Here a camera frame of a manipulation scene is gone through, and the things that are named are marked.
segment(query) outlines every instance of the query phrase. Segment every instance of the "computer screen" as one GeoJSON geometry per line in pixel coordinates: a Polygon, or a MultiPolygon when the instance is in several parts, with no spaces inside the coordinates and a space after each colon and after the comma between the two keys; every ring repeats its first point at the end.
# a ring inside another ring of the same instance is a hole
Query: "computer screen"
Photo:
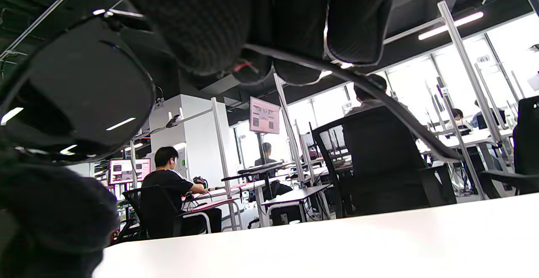
{"type": "Polygon", "coordinates": [[[278,134],[280,106],[251,97],[249,130],[251,132],[278,134]]]}
{"type": "MultiPolygon", "coordinates": [[[[142,181],[150,174],[150,159],[136,159],[135,171],[137,180],[142,181]]],[[[109,168],[109,185],[133,182],[133,166],[131,160],[111,160],[109,168]]]]}

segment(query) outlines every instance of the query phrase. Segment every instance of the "office chair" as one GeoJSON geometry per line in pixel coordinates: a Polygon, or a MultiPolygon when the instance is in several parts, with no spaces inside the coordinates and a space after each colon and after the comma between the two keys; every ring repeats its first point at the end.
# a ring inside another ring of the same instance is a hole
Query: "office chair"
{"type": "MultiPolygon", "coordinates": [[[[496,118],[496,114],[494,113],[494,110],[491,109],[492,115],[494,116],[494,121],[496,122],[496,125],[500,125],[500,122],[498,121],[498,118],[496,118]]],[[[504,121],[504,124],[507,123],[507,119],[505,117],[505,111],[499,110],[500,116],[502,117],[502,120],[504,121]]],[[[487,123],[485,122],[485,117],[483,117],[482,113],[479,113],[477,115],[477,125],[480,130],[487,128],[487,123]]]]}
{"type": "Polygon", "coordinates": [[[492,180],[503,182],[516,188],[516,194],[539,192],[539,96],[522,99],[518,102],[518,124],[513,130],[515,173],[485,171],[479,180],[485,194],[491,199],[500,198],[492,180]]]}
{"type": "Polygon", "coordinates": [[[386,107],[346,116],[313,134],[338,189],[336,201],[342,201],[337,218],[456,203],[447,168],[427,168],[414,136],[386,107]],[[352,174],[337,175],[347,155],[352,174]]]}
{"type": "MultiPolygon", "coordinates": [[[[133,206],[139,217],[141,233],[146,233],[148,238],[183,236],[181,218],[185,214],[179,214],[167,192],[160,186],[128,190],[123,192],[123,196],[133,206]]],[[[197,234],[206,230],[206,226],[203,226],[197,234]]]]}

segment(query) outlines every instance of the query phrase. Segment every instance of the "man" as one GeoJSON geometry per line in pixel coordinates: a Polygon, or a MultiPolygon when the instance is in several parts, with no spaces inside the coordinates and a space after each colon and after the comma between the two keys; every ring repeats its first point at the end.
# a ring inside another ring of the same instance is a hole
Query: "man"
{"type": "MultiPolygon", "coordinates": [[[[367,77],[370,80],[376,82],[381,87],[381,89],[384,91],[384,93],[387,91],[387,81],[382,76],[376,75],[375,73],[373,73],[373,74],[371,74],[371,75],[369,75],[367,77]]],[[[367,93],[366,91],[362,90],[361,88],[359,88],[356,85],[354,85],[354,92],[356,93],[356,99],[359,102],[361,102],[361,105],[358,106],[358,107],[353,107],[344,116],[353,115],[355,113],[368,111],[368,110],[373,109],[375,107],[381,107],[381,106],[384,105],[380,100],[376,99],[371,94],[367,93]]],[[[406,105],[404,105],[402,103],[401,103],[401,105],[408,112],[410,112],[410,110],[408,109],[408,107],[406,105]]]]}
{"type": "MultiPolygon", "coordinates": [[[[178,151],[172,146],[162,147],[155,153],[155,171],[148,174],[142,182],[142,187],[160,186],[169,195],[174,206],[180,213],[183,202],[181,198],[187,192],[202,194],[208,191],[202,184],[193,184],[185,180],[178,172],[174,171],[178,160],[178,151]]],[[[210,227],[212,233],[221,232],[221,210],[218,208],[204,211],[210,218],[210,227]]],[[[201,216],[183,218],[181,222],[181,234],[192,235],[200,226],[205,226],[206,221],[201,216]]]]}
{"type": "MultiPolygon", "coordinates": [[[[472,130],[472,125],[470,125],[468,121],[464,120],[464,114],[460,109],[452,109],[451,113],[453,115],[453,118],[455,118],[457,128],[460,129],[461,132],[465,130],[472,130]]],[[[447,130],[453,129],[453,124],[451,123],[451,121],[445,124],[445,128],[447,130]]]]}
{"type": "MultiPolygon", "coordinates": [[[[476,105],[476,107],[479,107],[479,103],[477,102],[477,100],[474,102],[474,104],[476,105]]],[[[505,111],[501,109],[498,109],[498,111],[500,112],[500,116],[502,117],[502,120],[504,121],[504,123],[507,123],[506,117],[505,117],[505,111]]],[[[491,112],[492,112],[492,115],[494,116],[494,121],[496,122],[496,125],[500,125],[500,123],[498,122],[498,118],[496,118],[496,114],[494,113],[494,110],[492,108],[491,108],[491,112]]],[[[485,119],[483,118],[483,113],[481,112],[481,110],[479,110],[479,112],[475,116],[473,116],[472,126],[474,128],[479,128],[480,130],[483,128],[487,128],[487,124],[485,122],[485,119]]]]}
{"type": "MultiPolygon", "coordinates": [[[[273,159],[269,158],[271,156],[271,144],[269,142],[262,143],[262,151],[264,151],[264,159],[266,159],[266,164],[272,163],[272,162],[277,162],[277,160],[273,160],[273,159]]],[[[256,159],[254,161],[254,165],[256,165],[256,166],[257,165],[262,165],[262,159],[256,159]]],[[[275,169],[269,171],[268,174],[270,174],[269,178],[275,177],[275,169]]],[[[288,193],[288,192],[290,192],[292,190],[292,188],[290,186],[285,185],[285,184],[281,184],[281,182],[279,182],[279,180],[275,180],[275,181],[271,182],[271,184],[269,186],[271,186],[274,198],[277,195],[283,195],[283,194],[288,193]]],[[[264,199],[265,200],[270,199],[270,193],[266,190],[265,186],[264,186],[264,188],[262,188],[262,193],[264,194],[264,199]]]]}

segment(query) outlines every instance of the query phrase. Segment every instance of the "ceiling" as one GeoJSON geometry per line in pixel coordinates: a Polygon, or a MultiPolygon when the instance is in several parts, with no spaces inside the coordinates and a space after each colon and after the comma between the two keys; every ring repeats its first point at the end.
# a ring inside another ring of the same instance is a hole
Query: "ceiling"
{"type": "MultiPolygon", "coordinates": [[[[0,48],[5,49],[25,28],[31,24],[55,0],[0,0],[0,48]]],[[[392,11],[387,26],[387,37],[399,34],[417,25],[439,17],[437,3],[440,0],[393,0],[392,11]]],[[[485,17],[480,21],[460,28],[463,36],[492,27],[509,19],[531,11],[527,0],[446,0],[455,17],[468,15],[474,11],[483,11],[485,17]]],[[[70,25],[92,14],[97,9],[115,6],[120,11],[135,12],[127,1],[120,0],[66,0],[53,11],[32,33],[17,47],[17,51],[29,54],[70,25]]],[[[169,99],[178,94],[189,94],[202,98],[217,96],[229,109],[229,124],[248,119],[250,96],[278,103],[273,77],[268,77],[256,86],[239,84],[231,75],[212,75],[198,77],[181,71],[169,48],[163,40],[154,34],[143,19],[127,19],[127,29],[123,30],[123,39],[131,46],[142,64],[152,75],[155,84],[163,91],[163,97],[169,99]]],[[[430,49],[450,42],[448,35],[437,35],[419,41],[411,35],[385,46],[383,56],[376,66],[359,67],[362,72],[372,72],[405,60],[430,49]]],[[[25,59],[24,55],[10,56],[10,63],[0,64],[6,75],[25,59]]],[[[285,97],[289,103],[307,98],[343,81],[327,76],[312,86],[286,86],[285,97]]]]}

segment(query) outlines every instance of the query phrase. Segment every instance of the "white wall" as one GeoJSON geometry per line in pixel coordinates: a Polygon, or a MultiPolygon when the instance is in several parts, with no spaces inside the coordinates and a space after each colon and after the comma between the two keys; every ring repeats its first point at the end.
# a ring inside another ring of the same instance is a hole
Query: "white wall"
{"type": "MultiPolygon", "coordinates": [[[[211,108],[211,101],[192,96],[181,95],[181,105],[185,118],[196,115],[211,108]]],[[[225,104],[218,103],[220,131],[227,157],[229,176],[235,175],[234,155],[235,143],[230,140],[225,104]]],[[[187,143],[187,168],[191,178],[201,176],[210,187],[224,186],[221,182],[223,169],[217,144],[217,132],[212,113],[207,113],[184,123],[185,142],[187,143]]]]}
{"type": "Polygon", "coordinates": [[[66,167],[83,177],[94,176],[94,163],[81,163],[81,164],[75,164],[75,165],[70,165],[66,167]]]}
{"type": "MultiPolygon", "coordinates": [[[[149,123],[150,123],[150,129],[154,130],[156,128],[162,128],[165,125],[167,125],[167,122],[169,121],[169,115],[170,112],[172,116],[179,114],[179,108],[181,107],[181,96],[178,95],[174,98],[170,98],[167,101],[163,103],[163,107],[160,107],[159,109],[156,109],[152,111],[152,114],[150,115],[149,123]]],[[[155,134],[150,135],[152,138],[152,153],[148,154],[146,157],[150,158],[151,161],[151,167],[152,171],[155,169],[155,163],[154,163],[154,155],[155,152],[163,147],[163,146],[174,146],[176,144],[185,142],[185,128],[183,124],[179,124],[173,128],[168,128],[166,130],[163,130],[161,132],[157,132],[155,134]]],[[[179,165],[181,165],[181,160],[184,158],[183,155],[180,155],[179,157],[179,165]]],[[[178,166],[177,170],[180,174],[185,176],[185,168],[178,166]]]]}

